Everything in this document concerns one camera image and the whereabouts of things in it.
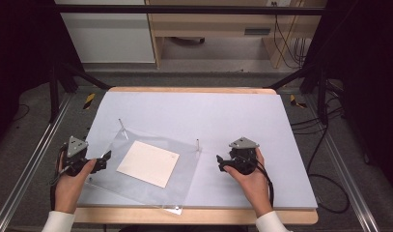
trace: metal rod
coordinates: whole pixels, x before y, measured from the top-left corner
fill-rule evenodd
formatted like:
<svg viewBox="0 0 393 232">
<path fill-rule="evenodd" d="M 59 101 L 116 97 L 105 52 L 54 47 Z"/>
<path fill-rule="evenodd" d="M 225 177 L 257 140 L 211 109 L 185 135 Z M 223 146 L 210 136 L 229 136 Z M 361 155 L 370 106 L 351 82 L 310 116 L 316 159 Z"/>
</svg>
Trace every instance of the metal rod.
<svg viewBox="0 0 393 232">
<path fill-rule="evenodd" d="M 243 7 L 243 6 L 166 6 L 166 5 L 68 5 L 36 6 L 41 12 L 91 14 L 212 14 L 212 15 L 336 15 L 325 8 Z"/>
<path fill-rule="evenodd" d="M 33 155 L 27 163 L 27 166 L 24 168 L 21 176 L 19 177 L 17 183 L 15 184 L 12 193 L 4 204 L 3 208 L 0 211 L 0 232 L 5 231 L 7 226 L 9 225 L 10 220 L 12 219 L 14 212 L 21 201 L 25 190 L 27 190 L 28 185 L 31 182 L 31 179 L 34 176 L 34 173 L 37 171 L 37 168 L 42 160 L 46 149 L 48 148 L 49 143 L 51 142 L 52 137 L 55 134 L 55 131 L 58 129 L 65 112 L 70 104 L 70 100 L 72 99 L 72 94 L 66 94 L 63 102 L 60 106 L 61 110 L 53 123 L 48 124 L 45 133 L 42 136 L 39 144 L 36 147 Z"/>
</svg>

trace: white paper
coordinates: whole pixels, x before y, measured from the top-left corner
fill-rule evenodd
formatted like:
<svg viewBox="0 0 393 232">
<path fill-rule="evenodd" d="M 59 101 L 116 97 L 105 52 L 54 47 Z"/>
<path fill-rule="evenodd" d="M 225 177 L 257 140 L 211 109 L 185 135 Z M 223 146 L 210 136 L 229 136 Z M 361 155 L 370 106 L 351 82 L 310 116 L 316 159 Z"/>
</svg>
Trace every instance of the white paper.
<svg viewBox="0 0 393 232">
<path fill-rule="evenodd" d="M 179 154 L 135 141 L 117 171 L 165 188 Z"/>
</svg>

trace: clear plastic bag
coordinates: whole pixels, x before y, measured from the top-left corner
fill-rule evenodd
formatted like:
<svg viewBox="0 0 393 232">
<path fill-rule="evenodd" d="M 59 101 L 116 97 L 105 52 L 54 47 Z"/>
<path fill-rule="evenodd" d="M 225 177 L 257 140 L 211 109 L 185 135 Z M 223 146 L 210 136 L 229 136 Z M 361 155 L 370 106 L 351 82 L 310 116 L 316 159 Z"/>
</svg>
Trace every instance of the clear plastic bag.
<svg viewBox="0 0 393 232">
<path fill-rule="evenodd" d="M 135 141 L 179 154 L 177 163 L 165 188 L 141 181 L 117 171 L 118 166 Z M 196 145 L 149 134 L 138 130 L 119 130 L 108 151 L 111 159 L 104 170 L 90 175 L 87 184 L 109 190 L 146 206 L 165 209 L 180 215 L 199 160 Z"/>
</svg>

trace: gray floor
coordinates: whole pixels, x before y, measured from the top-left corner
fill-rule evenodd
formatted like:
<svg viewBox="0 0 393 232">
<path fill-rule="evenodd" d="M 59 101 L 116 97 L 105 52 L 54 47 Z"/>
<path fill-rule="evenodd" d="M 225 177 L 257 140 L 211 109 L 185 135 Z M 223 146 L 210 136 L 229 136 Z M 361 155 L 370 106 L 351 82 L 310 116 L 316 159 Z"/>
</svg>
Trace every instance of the gray floor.
<svg viewBox="0 0 393 232">
<path fill-rule="evenodd" d="M 111 85 L 125 86 L 263 87 L 293 71 L 286 67 L 278 70 L 271 68 L 260 39 L 206 39 L 204 44 L 168 40 L 164 50 L 160 69 L 143 64 L 114 65 L 113 67 L 87 65 L 87 67 L 98 79 Z M 57 151 L 71 134 L 79 137 L 88 134 L 104 91 L 92 87 L 79 78 L 77 81 L 81 87 L 76 94 L 72 95 L 67 114 L 52 137 L 7 231 L 38 231 L 43 226 L 49 211 L 47 183 L 51 178 Z M 296 92 L 295 87 L 299 81 L 294 81 L 280 90 L 291 123 L 314 118 L 309 107 L 301 108 L 290 104 L 291 92 L 295 93 L 298 102 L 311 104 L 314 98 L 312 95 L 301 96 Z M 88 94 L 92 92 L 97 93 L 92 106 L 89 110 L 82 109 Z M 44 84 L 25 92 L 21 96 L 20 103 L 27 104 L 30 110 L 23 118 L 13 121 L 11 127 L 2 135 L 4 139 L 0 144 L 0 210 L 48 126 L 49 92 L 47 85 Z M 339 107 L 340 103 L 333 100 L 329 105 L 329 109 L 332 110 Z M 25 113 L 26 107 L 21 106 L 16 117 Z M 295 132 L 317 130 L 316 125 L 306 130 L 295 130 Z M 393 189 L 378 167 L 364 163 L 362 149 L 357 145 L 356 138 L 345 119 L 339 115 L 331 119 L 328 132 L 359 187 L 379 231 L 393 231 Z M 320 137 L 320 132 L 295 135 L 305 164 L 308 163 Z M 339 172 L 331 161 L 330 151 L 325 145 L 324 142 L 318 151 L 311 172 L 323 174 L 341 183 Z M 318 178 L 311 178 L 311 183 L 314 192 L 323 200 L 325 206 L 336 210 L 345 206 L 344 195 L 338 188 Z M 352 205 L 343 214 L 332 214 L 319 208 L 320 219 L 316 224 L 288 225 L 288 227 L 294 231 L 364 231 L 355 209 L 356 207 Z M 110 227 L 118 229 L 122 226 L 112 225 Z M 75 224 L 74 227 L 89 228 L 93 231 L 100 229 L 101 225 Z"/>
</svg>

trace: person's right hand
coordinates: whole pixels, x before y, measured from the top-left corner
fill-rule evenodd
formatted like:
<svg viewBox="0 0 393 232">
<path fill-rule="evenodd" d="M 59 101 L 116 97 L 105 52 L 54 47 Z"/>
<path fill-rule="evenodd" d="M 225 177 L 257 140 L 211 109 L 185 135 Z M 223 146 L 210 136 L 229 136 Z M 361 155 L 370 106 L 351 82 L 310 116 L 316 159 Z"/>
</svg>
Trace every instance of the person's right hand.
<svg viewBox="0 0 393 232">
<path fill-rule="evenodd" d="M 265 165 L 265 159 L 259 148 L 256 148 L 257 160 Z M 257 218 L 272 211 L 268 199 L 268 183 L 265 175 L 256 168 L 251 174 L 243 175 L 231 166 L 223 167 L 241 186 L 247 200 L 253 206 Z"/>
<path fill-rule="evenodd" d="M 63 169 L 62 156 L 60 158 L 60 170 Z M 88 175 L 94 169 L 96 159 L 87 162 L 75 177 L 64 174 L 58 181 L 55 189 L 55 211 L 73 214 L 76 210 L 76 202 L 81 194 L 82 188 Z"/>
</svg>

